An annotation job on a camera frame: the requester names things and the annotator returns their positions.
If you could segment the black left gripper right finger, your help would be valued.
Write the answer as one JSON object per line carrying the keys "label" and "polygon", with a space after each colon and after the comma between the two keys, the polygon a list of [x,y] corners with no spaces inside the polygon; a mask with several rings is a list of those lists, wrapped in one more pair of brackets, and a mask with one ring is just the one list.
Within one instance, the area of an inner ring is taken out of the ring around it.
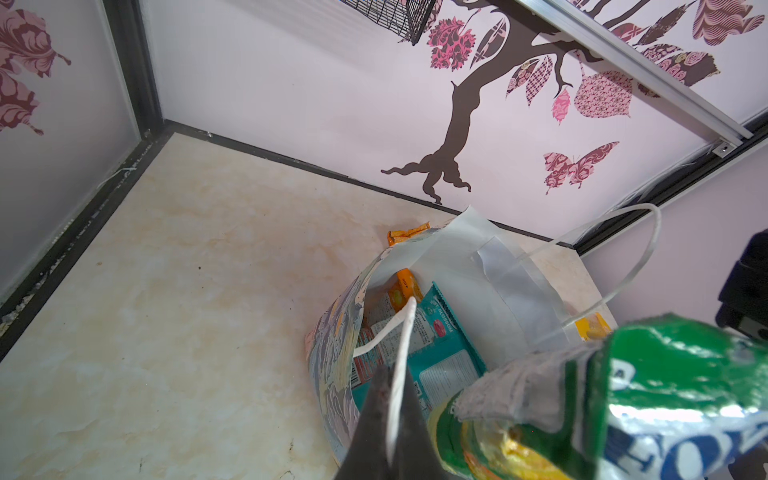
{"label": "black left gripper right finger", "polygon": [[422,415],[415,384],[406,372],[399,408],[397,438],[392,459],[392,478],[400,480],[445,480],[451,476],[441,465]]}

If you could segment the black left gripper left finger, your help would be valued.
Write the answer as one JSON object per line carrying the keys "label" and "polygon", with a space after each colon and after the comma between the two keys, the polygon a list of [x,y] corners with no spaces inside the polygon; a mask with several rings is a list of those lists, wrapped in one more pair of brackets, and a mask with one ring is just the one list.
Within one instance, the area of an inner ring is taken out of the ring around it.
{"label": "black left gripper left finger", "polygon": [[369,383],[362,413],[335,480],[389,479],[385,433],[390,395],[390,369],[380,365]]}

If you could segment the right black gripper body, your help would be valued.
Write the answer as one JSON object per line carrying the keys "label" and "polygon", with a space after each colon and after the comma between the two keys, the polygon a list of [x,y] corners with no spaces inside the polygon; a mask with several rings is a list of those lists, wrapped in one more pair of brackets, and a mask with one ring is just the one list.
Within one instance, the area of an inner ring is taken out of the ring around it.
{"label": "right black gripper body", "polygon": [[767,341],[767,231],[753,235],[734,264],[718,300],[716,325]]}

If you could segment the teal snack bag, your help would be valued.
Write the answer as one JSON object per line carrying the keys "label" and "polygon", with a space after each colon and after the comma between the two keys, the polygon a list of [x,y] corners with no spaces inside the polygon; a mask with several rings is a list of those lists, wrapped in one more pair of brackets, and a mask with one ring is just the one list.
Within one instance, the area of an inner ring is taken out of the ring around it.
{"label": "teal snack bag", "polygon": [[[377,367],[395,363],[400,331],[400,327],[394,328],[369,351],[353,358],[350,387],[358,408],[363,407]],[[416,308],[407,367],[424,417],[486,372],[437,284]]]}

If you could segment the light green snack bag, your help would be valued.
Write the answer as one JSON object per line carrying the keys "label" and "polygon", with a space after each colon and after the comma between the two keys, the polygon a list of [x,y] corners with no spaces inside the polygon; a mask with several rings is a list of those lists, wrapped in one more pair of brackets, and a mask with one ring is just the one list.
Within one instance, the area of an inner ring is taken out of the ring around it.
{"label": "light green snack bag", "polygon": [[673,314],[496,368],[428,421],[465,479],[701,479],[767,437],[767,347]]}

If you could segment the patterned paper bag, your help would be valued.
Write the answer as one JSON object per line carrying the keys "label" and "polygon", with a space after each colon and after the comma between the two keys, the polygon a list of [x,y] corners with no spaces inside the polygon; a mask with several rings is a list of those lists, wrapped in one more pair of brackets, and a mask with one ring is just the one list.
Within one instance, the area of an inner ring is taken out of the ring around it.
{"label": "patterned paper bag", "polygon": [[430,228],[383,250],[319,319],[305,339],[308,366],[328,441],[342,462],[360,409],[352,394],[354,349],[372,292],[410,268],[417,281],[440,291],[481,366],[493,369],[525,354],[576,341],[575,322],[605,309],[645,266],[656,248],[651,239],[638,263],[596,304],[567,303],[537,255],[555,246],[540,241],[524,250],[511,233],[467,208],[443,226]]}

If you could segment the orange white snack bag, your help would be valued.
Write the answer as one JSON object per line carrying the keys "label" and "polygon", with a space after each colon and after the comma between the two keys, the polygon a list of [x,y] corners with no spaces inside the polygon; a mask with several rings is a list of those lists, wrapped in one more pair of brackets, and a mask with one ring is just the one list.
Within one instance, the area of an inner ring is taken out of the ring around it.
{"label": "orange white snack bag", "polygon": [[394,282],[386,290],[388,304],[395,312],[399,312],[410,298],[415,298],[419,303],[423,297],[416,276],[407,268],[395,273]]}

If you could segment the orange chip snack bag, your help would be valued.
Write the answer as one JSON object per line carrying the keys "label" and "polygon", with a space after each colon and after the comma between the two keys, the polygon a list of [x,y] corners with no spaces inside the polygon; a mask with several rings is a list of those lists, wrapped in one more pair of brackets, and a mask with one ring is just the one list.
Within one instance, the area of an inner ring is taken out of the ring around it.
{"label": "orange chip snack bag", "polygon": [[424,224],[419,225],[418,227],[408,229],[408,230],[391,230],[387,233],[387,236],[386,236],[388,245],[394,246],[396,244],[406,242],[411,238],[416,237],[425,231],[428,231],[430,228],[431,228],[430,223],[426,222]]}

